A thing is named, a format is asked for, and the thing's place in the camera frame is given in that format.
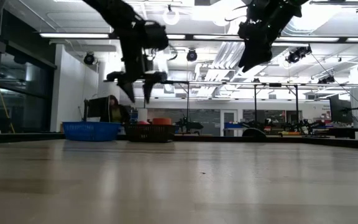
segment spotlight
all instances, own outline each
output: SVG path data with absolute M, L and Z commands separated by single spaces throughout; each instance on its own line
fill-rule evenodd
M 298 47 L 295 51 L 291 51 L 289 56 L 285 59 L 288 63 L 297 63 L 306 55 L 312 53 L 311 47 Z
M 328 84 L 328 83 L 334 83 L 334 82 L 335 82 L 335 78 L 332 75 L 330 75 L 327 78 L 318 80 L 317 84 Z
M 189 52 L 187 53 L 187 61 L 188 62 L 194 62 L 195 60 L 197 60 L 197 53 L 195 49 L 190 49 Z
M 86 65 L 94 65 L 98 62 L 98 60 L 94 57 L 94 52 L 87 52 L 84 58 L 84 63 Z

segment black basket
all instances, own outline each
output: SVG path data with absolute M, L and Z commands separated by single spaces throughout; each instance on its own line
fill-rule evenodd
M 125 127 L 128 141 L 170 142 L 175 136 L 174 125 L 130 124 Z

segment white wall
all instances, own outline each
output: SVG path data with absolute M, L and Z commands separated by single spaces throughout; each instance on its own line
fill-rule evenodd
M 55 64 L 51 131 L 59 131 L 61 122 L 81 121 L 84 99 L 98 93 L 99 80 L 96 72 L 67 53 L 63 45 L 56 47 Z
M 121 89 L 117 86 L 117 83 L 104 82 L 106 79 L 106 76 L 112 72 L 111 66 L 109 66 L 108 63 L 106 63 L 106 62 L 99 63 L 99 67 L 98 67 L 99 68 L 98 95 L 95 96 L 95 98 L 114 95 L 119 100 Z

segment blue basket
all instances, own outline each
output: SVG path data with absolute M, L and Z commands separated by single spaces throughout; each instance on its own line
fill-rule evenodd
M 120 123 L 63 122 L 66 139 L 72 141 L 113 141 L 120 127 Z

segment glass wall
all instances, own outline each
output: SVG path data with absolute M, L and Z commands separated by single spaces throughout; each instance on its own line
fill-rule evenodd
M 243 110 L 242 118 L 245 122 L 253 121 L 255 119 L 254 110 Z M 285 111 L 283 110 L 257 110 L 258 122 L 265 123 L 265 119 L 271 120 L 274 123 L 285 123 Z
M 47 102 L 44 99 L 1 89 L 6 112 L 0 97 L 0 118 L 8 113 L 12 125 L 18 133 L 45 131 L 47 124 Z
M 5 110 L 0 95 L 0 123 L 8 115 L 17 133 L 50 129 L 53 70 L 31 61 L 0 53 L 1 95 L 6 106 Z
M 46 70 L 9 54 L 1 55 L 0 83 L 39 95 L 46 95 L 51 85 Z
M 147 118 L 152 120 L 153 118 L 171 118 L 173 123 L 179 122 L 186 116 L 186 109 L 147 109 Z M 220 122 L 221 112 L 220 110 L 196 110 L 190 109 L 189 121 L 199 123 L 203 126 L 203 129 L 192 129 L 192 132 L 199 131 L 203 135 L 220 136 Z

